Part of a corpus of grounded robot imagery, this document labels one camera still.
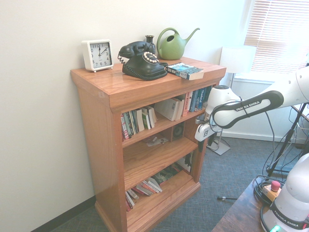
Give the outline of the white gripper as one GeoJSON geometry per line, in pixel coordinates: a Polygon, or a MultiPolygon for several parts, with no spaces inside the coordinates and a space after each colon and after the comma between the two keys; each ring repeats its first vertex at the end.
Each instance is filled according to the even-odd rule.
{"type": "Polygon", "coordinates": [[[204,140],[208,138],[208,146],[211,146],[215,134],[219,131],[219,127],[217,125],[212,125],[210,123],[200,124],[195,133],[195,139],[198,140],[198,150],[199,152],[203,151],[204,148],[204,140]]]}

